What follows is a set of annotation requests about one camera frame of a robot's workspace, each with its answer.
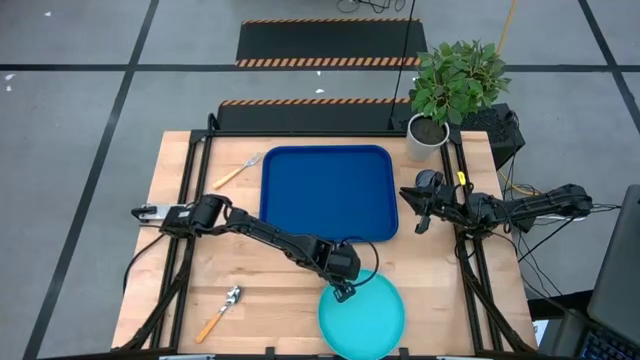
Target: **turquoise plate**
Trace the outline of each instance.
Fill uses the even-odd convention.
[[[360,270],[358,280],[371,275]],[[380,359],[400,342],[405,313],[398,290],[380,274],[358,287],[342,304],[327,286],[320,297],[318,324],[329,347],[345,359]]]

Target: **gray floor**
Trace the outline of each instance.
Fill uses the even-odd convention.
[[[406,17],[335,1],[160,0],[142,52],[144,64],[232,64],[242,20]],[[640,65],[632,0],[589,5],[618,64]],[[126,64],[149,0],[0,0],[0,65]],[[417,0],[414,17],[429,44],[482,38],[497,42],[508,12],[501,0]],[[504,59],[518,65],[605,65],[577,1],[521,0]],[[6,80],[5,76],[14,76]],[[0,348],[23,356],[76,212],[122,72],[0,71]],[[573,182],[601,203],[621,203],[640,180],[640,135],[610,72],[509,73],[527,140],[517,182],[542,190]],[[160,136],[202,127],[226,99],[391,97],[396,72],[137,72],[131,83],[40,357],[108,350],[121,280],[136,240],[128,211],[144,202]],[[411,74],[404,74],[400,95]],[[624,73],[640,95],[640,73]],[[572,224],[536,250],[563,292],[593,286],[615,213]],[[526,235],[530,245],[553,227]],[[525,264],[525,276],[537,278]]]

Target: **hazard tape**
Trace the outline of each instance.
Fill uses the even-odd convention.
[[[418,66],[417,57],[242,59],[238,67]]]
[[[313,105],[313,104],[391,104],[394,98],[343,98],[343,99],[279,99],[279,100],[225,100],[220,106],[250,105]],[[409,98],[395,98],[397,104],[407,104]]]
[[[301,22],[371,22],[371,21],[420,21],[420,19],[409,18],[332,18],[332,19],[264,19],[245,20],[242,24],[283,24]]]

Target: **potted plant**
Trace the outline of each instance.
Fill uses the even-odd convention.
[[[407,125],[407,153],[424,161],[449,138],[449,123],[460,125],[480,106],[490,106],[511,79],[494,44],[458,41],[440,44],[433,54],[418,53],[421,64],[409,91],[416,114]]]

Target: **wooden tabletop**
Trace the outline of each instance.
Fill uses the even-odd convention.
[[[463,132],[462,138],[474,191],[499,197],[500,187],[486,133]],[[188,132],[164,133],[149,203],[175,203],[188,139]],[[217,191],[212,188],[215,180],[241,166],[253,153],[267,152],[276,146],[342,144],[376,144],[385,148],[392,158],[396,191],[401,186],[412,186],[420,170],[442,171],[439,154],[424,163],[410,161],[404,138],[221,137],[213,141],[205,193],[228,196],[234,206],[257,217],[262,166],[244,170]],[[455,159],[453,149],[450,153]],[[189,199],[193,198],[198,156]],[[398,232],[376,247],[380,253],[380,273],[398,288],[406,308],[406,328],[400,346],[408,347],[412,355],[470,355],[473,346],[460,269],[453,254],[453,226],[433,219],[429,230],[417,235],[414,228],[418,217],[400,196],[397,199]],[[142,228],[136,252],[156,236],[157,229]],[[168,243],[168,239],[164,240],[149,250],[131,270],[114,346],[129,340],[156,305]],[[269,246],[236,234],[205,236],[196,244],[180,353],[262,354],[267,346],[275,346],[279,354],[331,353],[316,321],[319,295],[327,284],[315,273],[297,267]],[[486,239],[484,244],[495,303],[525,342],[535,347],[513,247],[497,236]],[[363,268],[373,268],[371,249],[366,244],[355,247]],[[196,344],[195,337],[234,285],[244,288],[241,302],[227,311],[202,344]],[[483,342],[490,349],[486,316],[479,302],[478,309]],[[173,314],[173,308],[168,310],[165,329],[170,326]],[[163,333],[162,344],[166,345],[169,331]]]

